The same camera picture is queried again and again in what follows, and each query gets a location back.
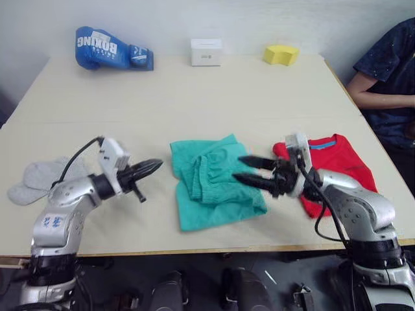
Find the beige table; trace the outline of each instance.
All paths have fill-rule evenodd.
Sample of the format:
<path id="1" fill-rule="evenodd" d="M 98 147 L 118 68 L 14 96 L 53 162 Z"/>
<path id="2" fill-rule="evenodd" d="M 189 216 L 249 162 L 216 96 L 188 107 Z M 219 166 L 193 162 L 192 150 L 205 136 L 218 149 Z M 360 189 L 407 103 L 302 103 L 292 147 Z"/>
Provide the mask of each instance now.
<path id="1" fill-rule="evenodd" d="M 360 115 L 319 55 L 291 67 L 253 56 L 222 67 L 191 67 L 187 58 L 156 57 L 155 71 L 87 71 L 72 58 L 49 61 L 9 123 L 141 122 L 153 115 L 238 119 L 243 116 Z"/>
<path id="2" fill-rule="evenodd" d="M 363 117 L 319 56 L 299 59 L 298 66 L 292 68 L 263 66 L 262 62 L 249 57 L 230 58 L 225 62 L 245 78 L 255 76 L 252 80 L 255 87 L 271 86 L 269 79 L 279 79 L 281 83 L 264 91 L 266 97 L 261 89 L 247 89 L 248 82 L 238 75 L 234 76 L 235 81 L 245 87 L 237 87 L 236 82 L 231 81 L 233 91 L 227 93 L 222 85 L 226 83 L 223 75 L 233 75 L 226 66 L 205 68 L 210 76 L 208 79 L 200 74 L 191 78 L 192 70 L 179 58 L 164 58 L 158 64 L 164 73 L 150 73 L 148 76 L 153 84 L 146 83 L 143 78 L 148 73 L 114 72 L 112 92 L 108 90 L 109 71 L 92 76 L 75 65 L 63 63 L 67 74 L 61 73 L 58 83 L 59 79 L 50 76 L 58 72 L 58 63 L 53 60 L 47 65 L 22 106 L 0 131 L 0 171 L 3 176 L 0 179 L 0 255 L 29 254 L 32 225 L 45 206 L 45 199 L 26 207 L 13 205 L 7 199 L 6 190 L 21 179 L 25 166 L 31 161 L 70 156 L 90 138 L 101 134 L 122 141 L 131 152 L 133 162 L 158 157 L 165 164 L 140 182 L 140 189 L 148 198 L 144 204 L 129 194 L 104 202 L 87 217 L 81 255 L 340 248 L 340 244 L 322 240 L 314 233 L 314 220 L 306 216 L 298 200 L 287 197 L 273 200 L 268 194 L 264 195 L 269 212 L 264 216 L 202 231 L 180 231 L 175 200 L 178 181 L 172 175 L 169 143 L 182 139 L 221 139 L 230 133 L 253 153 L 268 157 L 272 156 L 272 145 L 292 132 L 304 132 L 311 139 L 333 133 L 345 135 L 371 168 L 379 191 L 396 206 L 394 224 L 401 243 L 414 244 L 413 197 Z M 317 78 L 308 84 L 299 80 L 302 77 L 300 66 L 306 68 L 306 76 L 308 70 L 315 70 L 321 82 Z M 135 77 L 142 82 L 136 88 L 131 82 Z M 88 83 L 85 80 L 81 83 L 79 79 L 86 79 Z M 202 82 L 217 91 L 198 96 L 202 89 L 209 89 L 200 86 L 205 85 Z M 88 92 L 83 86 L 86 84 L 96 92 Z M 68 99 L 70 92 L 64 85 L 68 89 L 80 87 L 73 89 L 71 101 Z M 62 95 L 57 89 L 66 91 Z M 306 92 L 311 94 L 308 100 Z M 262 100 L 254 100 L 255 94 L 262 96 Z M 110 99 L 115 95 L 124 100 L 110 105 Z M 37 112 L 35 106 L 44 109 L 44 113 Z M 85 154 L 93 172 L 99 169 L 96 158 L 97 149 L 92 148 Z M 335 236 L 329 218 L 323 220 L 322 231 Z"/>

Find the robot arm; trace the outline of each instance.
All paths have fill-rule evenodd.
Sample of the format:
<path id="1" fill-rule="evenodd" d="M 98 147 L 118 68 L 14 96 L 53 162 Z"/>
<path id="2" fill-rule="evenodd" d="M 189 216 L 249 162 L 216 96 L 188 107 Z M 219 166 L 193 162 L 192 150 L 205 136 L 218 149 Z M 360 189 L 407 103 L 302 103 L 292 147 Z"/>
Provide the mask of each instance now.
<path id="1" fill-rule="evenodd" d="M 85 217 L 103 200 L 130 191 L 145 201 L 136 181 L 163 163 L 150 159 L 130 167 L 129 154 L 115 140 L 101 139 L 100 145 L 103 174 L 58 181 L 51 189 L 46 208 L 34 224 L 30 275 L 23 285 L 21 304 L 59 302 L 69 309 Z"/>
<path id="2" fill-rule="evenodd" d="M 406 305 L 413 308 L 407 310 L 415 310 L 415 276 L 397 241 L 392 225 L 395 209 L 391 202 L 378 193 L 366 190 L 347 175 L 312 169 L 309 146 L 304 135 L 288 136 L 286 146 L 290 161 L 273 161 L 252 155 L 240 158 L 251 167 L 272 170 L 272 179 L 255 174 L 234 174 L 235 179 L 267 190 L 275 198 L 284 194 L 292 197 L 303 194 L 307 199 L 322 202 L 331 211 L 355 271 L 371 285 L 403 288 L 410 295 L 410 303 Z M 349 240 L 342 236 L 339 222 L 344 226 Z M 376 300 L 373 288 L 368 287 L 366 292 L 372 295 L 370 301 Z"/>

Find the black cable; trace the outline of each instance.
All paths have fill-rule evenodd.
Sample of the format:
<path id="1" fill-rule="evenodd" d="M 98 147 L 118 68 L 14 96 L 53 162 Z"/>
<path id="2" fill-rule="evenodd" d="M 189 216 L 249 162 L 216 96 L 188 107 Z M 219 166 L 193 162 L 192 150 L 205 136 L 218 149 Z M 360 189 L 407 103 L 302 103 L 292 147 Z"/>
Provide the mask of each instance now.
<path id="1" fill-rule="evenodd" d="M 15 306 L 10 311 L 26 311 L 26 310 L 50 310 L 50 311 L 69 311 L 63 306 L 54 305 L 53 303 L 27 303 L 25 305 Z"/>
<path id="2" fill-rule="evenodd" d="M 91 146 L 95 141 L 99 142 L 99 144 L 101 145 L 102 142 L 104 140 L 104 137 L 102 136 L 98 136 L 92 140 L 90 140 L 85 146 L 83 146 L 80 150 L 78 150 L 78 152 L 76 154 L 73 155 L 73 157 L 69 160 L 69 162 L 67 163 L 67 165 L 64 168 L 64 171 L 62 172 L 62 174 L 60 175 L 60 178 L 56 181 L 53 182 L 52 187 L 53 188 L 57 183 L 61 183 L 63 182 L 63 180 L 65 179 L 65 175 L 67 173 L 67 170 L 69 170 L 69 167 L 71 166 L 71 164 L 73 163 L 73 161 L 89 146 Z"/>
<path id="3" fill-rule="evenodd" d="M 303 174 L 304 178 L 309 182 L 309 184 L 314 188 L 315 191 L 320 195 L 321 199 L 323 199 L 323 202 L 327 205 L 327 208 L 330 210 L 331 215 L 333 217 L 333 221 L 335 223 L 335 227 L 337 230 L 337 233 L 340 237 L 341 242 L 344 244 L 344 247 L 348 248 L 348 242 L 346 238 L 344 237 L 342 228 L 340 226 L 340 223 L 338 222 L 338 219 L 335 217 L 333 207 L 331 205 L 330 200 L 328 197 L 320 190 L 320 187 L 316 185 L 316 183 L 313 181 L 313 179 L 308 175 L 308 173 L 305 171 L 304 165 L 302 164 L 302 158 L 297 159 L 297 166 L 300 169 L 301 173 Z"/>
<path id="4" fill-rule="evenodd" d="M 353 263 L 351 263 L 351 275 L 350 275 L 350 296 L 351 296 L 351 309 L 356 311 L 355 293 L 353 291 Z"/>
<path id="5" fill-rule="evenodd" d="M 325 236 L 325 235 L 323 235 L 323 234 L 320 232 L 320 230 L 318 229 L 318 225 L 320 224 L 320 221 L 321 221 L 321 219 L 323 218 L 323 216 L 324 216 L 324 212 L 326 211 L 326 209 L 327 209 L 327 205 L 323 202 L 323 208 L 322 208 L 322 211 L 321 211 L 320 215 L 318 215 L 318 218 L 317 218 L 316 223 L 314 224 L 314 230 L 316 231 L 316 233 L 317 233 L 317 235 L 318 235 L 318 236 L 320 236 L 320 237 L 322 237 L 322 238 L 324 238 L 324 239 L 326 239 L 326 240 L 330 240 L 330 241 L 334 241 L 334 242 L 343 242 L 343 241 L 341 241 L 341 239 L 339 239 L 339 238 L 331 238 L 331 237 L 329 237 L 329 236 Z"/>
<path id="6" fill-rule="evenodd" d="M 91 293 L 88 290 L 88 287 L 85 285 L 84 281 L 78 275 L 75 276 L 75 279 L 83 298 L 88 303 L 89 311 L 93 311 L 93 299 Z"/>

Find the person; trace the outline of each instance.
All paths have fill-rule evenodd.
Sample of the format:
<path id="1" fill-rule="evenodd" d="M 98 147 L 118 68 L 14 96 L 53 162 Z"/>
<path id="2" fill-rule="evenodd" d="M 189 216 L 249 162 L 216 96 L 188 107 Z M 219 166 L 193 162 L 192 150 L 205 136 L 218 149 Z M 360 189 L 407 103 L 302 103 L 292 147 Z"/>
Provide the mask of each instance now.
<path id="1" fill-rule="evenodd" d="M 347 90 L 415 196 L 415 17 L 353 66 Z"/>

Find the red shirt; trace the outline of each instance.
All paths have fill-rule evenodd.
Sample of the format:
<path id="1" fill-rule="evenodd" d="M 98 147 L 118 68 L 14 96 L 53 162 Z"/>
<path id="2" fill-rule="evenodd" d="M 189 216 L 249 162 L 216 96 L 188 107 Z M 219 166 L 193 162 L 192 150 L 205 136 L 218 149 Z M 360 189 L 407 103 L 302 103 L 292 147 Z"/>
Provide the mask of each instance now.
<path id="1" fill-rule="evenodd" d="M 339 172 L 356 179 L 364 188 L 377 192 L 374 177 L 370 169 L 363 163 L 351 147 L 349 141 L 339 134 L 332 137 L 309 140 L 311 161 L 315 169 L 324 168 Z M 272 149 L 277 156 L 289 159 L 285 143 L 276 143 Z M 301 196 L 304 209 L 311 218 L 316 218 L 322 211 L 318 203 L 314 203 Z M 324 216 L 329 216 L 326 209 Z"/>

